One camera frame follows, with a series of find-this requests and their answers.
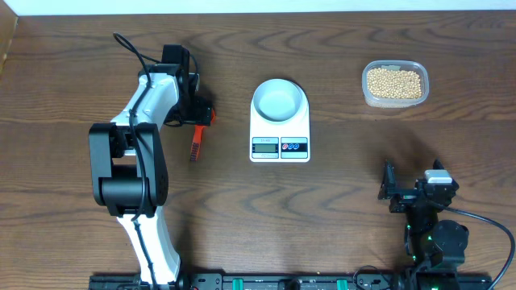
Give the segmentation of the red measuring scoop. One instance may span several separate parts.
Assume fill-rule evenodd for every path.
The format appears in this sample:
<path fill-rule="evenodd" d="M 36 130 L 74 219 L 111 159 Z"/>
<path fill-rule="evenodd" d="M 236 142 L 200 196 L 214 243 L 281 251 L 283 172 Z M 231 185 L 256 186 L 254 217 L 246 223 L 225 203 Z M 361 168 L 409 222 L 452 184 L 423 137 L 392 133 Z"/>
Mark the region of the red measuring scoop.
<path fill-rule="evenodd" d="M 207 122 L 195 125 L 193 140 L 192 140 L 191 148 L 190 148 L 190 160 L 191 161 L 198 160 L 198 157 L 200 154 L 200 149 L 201 149 L 201 144 L 202 144 L 202 133 L 203 133 L 204 129 L 206 127 L 210 126 L 211 123 L 215 120 L 216 114 L 215 114 L 214 109 L 210 109 L 209 113 L 210 113 L 209 120 Z"/>

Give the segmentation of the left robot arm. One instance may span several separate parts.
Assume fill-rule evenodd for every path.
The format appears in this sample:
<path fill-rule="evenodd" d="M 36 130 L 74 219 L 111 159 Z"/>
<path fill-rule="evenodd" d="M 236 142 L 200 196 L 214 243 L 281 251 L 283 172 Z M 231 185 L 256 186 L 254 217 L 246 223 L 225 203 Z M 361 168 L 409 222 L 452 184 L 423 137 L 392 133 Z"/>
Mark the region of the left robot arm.
<path fill-rule="evenodd" d="M 127 106 L 109 122 L 89 129 L 94 200 L 124 228 L 140 264 L 138 288 L 187 289 L 163 207 L 169 174 L 160 140 L 164 126 L 209 126 L 214 109 L 197 95 L 194 58 L 177 44 L 164 46 L 138 75 Z"/>

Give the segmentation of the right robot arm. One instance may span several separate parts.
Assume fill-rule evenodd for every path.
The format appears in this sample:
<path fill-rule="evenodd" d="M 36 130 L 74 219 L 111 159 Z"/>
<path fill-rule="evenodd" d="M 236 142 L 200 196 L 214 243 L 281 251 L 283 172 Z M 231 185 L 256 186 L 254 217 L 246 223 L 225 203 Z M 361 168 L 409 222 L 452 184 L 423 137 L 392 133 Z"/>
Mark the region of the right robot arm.
<path fill-rule="evenodd" d="M 391 213 L 406 216 L 404 243 L 414 261 L 414 266 L 393 276 L 392 289 L 460 288 L 457 268 L 465 261 L 469 231 L 458 222 L 438 218 L 458 189 L 438 160 L 412 188 L 400 188 L 393 165 L 384 163 L 378 198 L 390 201 Z"/>

